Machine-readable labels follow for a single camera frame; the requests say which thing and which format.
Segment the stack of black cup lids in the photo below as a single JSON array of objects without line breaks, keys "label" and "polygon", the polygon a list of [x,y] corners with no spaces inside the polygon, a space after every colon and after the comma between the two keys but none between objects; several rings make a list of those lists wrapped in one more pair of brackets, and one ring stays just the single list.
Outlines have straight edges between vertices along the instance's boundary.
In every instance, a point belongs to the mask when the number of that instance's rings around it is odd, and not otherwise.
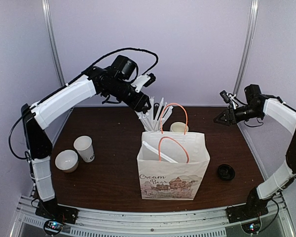
[{"label": "stack of black cup lids", "polygon": [[217,175],[223,181],[231,181],[235,177],[235,170],[229,164],[221,164],[217,169]]}]

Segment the single white straw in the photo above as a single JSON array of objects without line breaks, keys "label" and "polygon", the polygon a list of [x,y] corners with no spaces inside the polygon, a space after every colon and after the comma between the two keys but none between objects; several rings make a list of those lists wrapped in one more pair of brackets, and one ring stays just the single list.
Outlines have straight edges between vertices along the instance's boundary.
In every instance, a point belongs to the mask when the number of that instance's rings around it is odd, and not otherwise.
[{"label": "single white straw", "polygon": [[170,163],[178,163],[177,161],[175,161],[174,159],[170,158],[169,156],[165,155],[164,153],[162,152],[159,152],[156,148],[154,148],[153,146],[151,146],[150,144],[148,144],[146,141],[143,141],[142,144],[148,149],[150,150],[151,152],[157,154],[157,155],[160,155],[160,157],[162,159],[164,159],[165,161],[167,162],[170,162]]}]

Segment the white printed paper bag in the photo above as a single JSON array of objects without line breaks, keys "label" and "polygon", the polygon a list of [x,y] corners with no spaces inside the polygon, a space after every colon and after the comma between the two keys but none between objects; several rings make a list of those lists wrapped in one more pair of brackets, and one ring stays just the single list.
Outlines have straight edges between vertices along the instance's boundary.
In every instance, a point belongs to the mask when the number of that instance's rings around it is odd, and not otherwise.
[{"label": "white printed paper bag", "polygon": [[210,162],[205,135],[146,131],[143,141],[178,163],[165,161],[142,144],[137,156],[142,199],[194,200]]}]

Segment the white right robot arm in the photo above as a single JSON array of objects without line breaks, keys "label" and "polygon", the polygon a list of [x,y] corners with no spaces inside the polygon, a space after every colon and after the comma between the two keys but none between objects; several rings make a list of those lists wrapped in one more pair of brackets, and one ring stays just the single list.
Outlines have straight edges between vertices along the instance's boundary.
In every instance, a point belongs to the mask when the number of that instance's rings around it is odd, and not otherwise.
[{"label": "white right robot arm", "polygon": [[273,122],[262,132],[262,141],[267,142],[265,154],[274,152],[284,155],[282,164],[274,169],[273,174],[254,187],[243,207],[243,214],[255,217],[271,198],[285,189],[296,178],[296,110],[284,102],[281,97],[263,94],[257,84],[250,84],[244,89],[246,102],[241,102],[235,94],[221,91],[220,96],[228,107],[216,118],[215,123],[234,125],[251,119],[266,119]]}]

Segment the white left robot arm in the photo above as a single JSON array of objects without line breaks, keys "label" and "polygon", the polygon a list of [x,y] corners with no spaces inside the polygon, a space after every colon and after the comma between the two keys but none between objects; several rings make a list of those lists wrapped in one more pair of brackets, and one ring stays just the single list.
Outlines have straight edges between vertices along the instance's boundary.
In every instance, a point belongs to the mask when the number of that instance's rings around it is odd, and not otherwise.
[{"label": "white left robot arm", "polygon": [[92,64],[52,94],[30,106],[25,104],[22,107],[22,123],[29,150],[28,159],[33,170],[32,178],[37,187],[41,209],[50,219],[57,219],[61,215],[61,208],[51,178],[50,156],[53,145],[45,129],[69,109],[98,94],[106,98],[106,103],[113,96],[118,103],[123,102],[136,112],[146,113],[151,104],[149,97],[141,89],[155,82],[156,77],[146,71],[130,81],[129,78],[137,67],[137,63],[122,55],[118,55],[104,69]]}]

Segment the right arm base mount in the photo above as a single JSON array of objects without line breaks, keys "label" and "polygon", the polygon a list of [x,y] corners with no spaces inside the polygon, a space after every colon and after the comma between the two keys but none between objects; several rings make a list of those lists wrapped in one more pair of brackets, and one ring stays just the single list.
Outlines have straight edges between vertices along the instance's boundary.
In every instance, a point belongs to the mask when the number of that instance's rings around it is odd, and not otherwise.
[{"label": "right arm base mount", "polygon": [[248,211],[246,205],[228,206],[226,215],[230,224],[241,223],[241,228],[246,234],[257,234],[261,230],[261,216],[268,214],[268,209],[263,207],[258,211]]}]

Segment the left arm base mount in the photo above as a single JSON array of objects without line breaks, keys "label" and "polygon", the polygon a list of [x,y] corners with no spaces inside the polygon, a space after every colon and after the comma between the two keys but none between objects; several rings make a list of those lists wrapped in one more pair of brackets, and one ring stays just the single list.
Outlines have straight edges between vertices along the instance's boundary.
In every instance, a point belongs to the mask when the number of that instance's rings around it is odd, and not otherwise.
[{"label": "left arm base mount", "polygon": [[35,215],[46,219],[43,230],[50,236],[59,234],[66,224],[75,224],[78,210],[72,207],[58,206],[56,212],[47,211],[40,203],[36,207]]}]

